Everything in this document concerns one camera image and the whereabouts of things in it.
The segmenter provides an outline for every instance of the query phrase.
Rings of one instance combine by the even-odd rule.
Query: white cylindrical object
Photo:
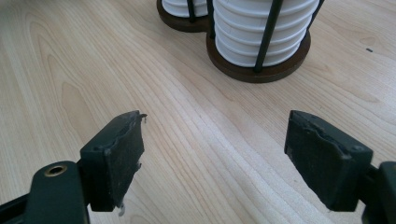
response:
[[[207,15],[206,0],[194,0],[193,3],[196,17]],[[163,8],[176,17],[188,18],[190,16],[187,0],[163,0]]]
[[[216,46],[228,62],[253,67],[272,0],[213,0]],[[319,0],[284,0],[263,66],[285,62],[299,48]]]

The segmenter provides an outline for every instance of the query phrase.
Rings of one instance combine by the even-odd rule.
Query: black plastic mount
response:
[[[333,211],[366,204],[364,223],[396,223],[396,162],[370,164],[373,151],[314,115],[291,111],[285,153]]]
[[[141,121],[134,111],[111,120],[80,151],[78,162],[92,211],[109,212],[121,207],[123,196],[140,168],[144,152]]]
[[[90,223],[92,211],[122,206],[144,152],[145,114],[115,117],[81,151],[81,160],[59,161],[35,173],[29,194],[0,206],[0,223]]]

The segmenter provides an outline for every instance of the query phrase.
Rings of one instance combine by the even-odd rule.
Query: wooden table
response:
[[[146,152],[126,214],[92,223],[360,223],[363,204],[331,212],[307,187],[285,133],[303,110],[372,148],[375,166],[396,160],[396,3],[325,2],[302,67],[248,84],[210,62],[204,33],[164,25],[155,2],[0,0],[0,203],[139,109]]]

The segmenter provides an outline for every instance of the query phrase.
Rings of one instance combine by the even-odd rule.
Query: black vertical rod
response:
[[[321,8],[321,6],[323,5],[323,3],[324,3],[324,0],[319,0],[319,5],[318,5],[318,7],[317,7],[317,10],[315,10],[314,14],[312,14],[311,22],[309,22],[309,25],[308,25],[308,27],[306,28],[306,30],[309,30],[309,28],[311,27],[312,22],[313,22],[314,19],[317,17],[318,12],[320,11],[320,8]]]
[[[190,22],[195,22],[194,3],[192,0],[187,0],[187,7],[189,8]]]
[[[213,18],[213,12],[215,9],[213,8],[213,0],[206,0],[207,3],[207,14],[209,16],[209,27],[210,27],[210,33],[209,37],[211,39],[214,39],[216,37],[216,31],[215,31],[215,19]]]
[[[262,44],[260,45],[259,55],[257,56],[256,65],[253,68],[255,73],[260,73],[262,70],[262,63],[264,62],[265,55],[267,54],[282,4],[283,0],[274,0],[271,5],[270,14],[268,15],[267,23],[265,24],[264,35],[262,36]]]

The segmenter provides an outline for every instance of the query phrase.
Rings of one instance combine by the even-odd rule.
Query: dark wooden base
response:
[[[173,16],[165,11],[162,0],[157,0],[157,10],[161,20],[175,30],[186,33],[200,33],[209,30],[209,19],[207,16],[197,17],[195,22],[190,22],[189,18]]]
[[[311,35],[307,31],[300,47],[291,58],[283,63],[264,67],[260,73],[255,73],[253,67],[241,67],[229,63],[219,54],[215,40],[209,37],[210,24],[207,16],[198,17],[195,22],[190,22],[188,18],[175,17],[165,11],[162,0],[157,0],[157,10],[161,20],[175,30],[187,33],[207,32],[206,48],[212,63],[225,75],[244,82],[273,82],[290,75],[301,66],[311,47]]]
[[[291,58],[283,63],[264,67],[260,73],[255,73],[253,67],[241,67],[225,60],[219,54],[215,40],[211,39],[209,35],[206,36],[207,54],[212,63],[225,75],[250,83],[272,82],[290,75],[301,66],[310,47],[311,35],[307,31],[300,47]]]

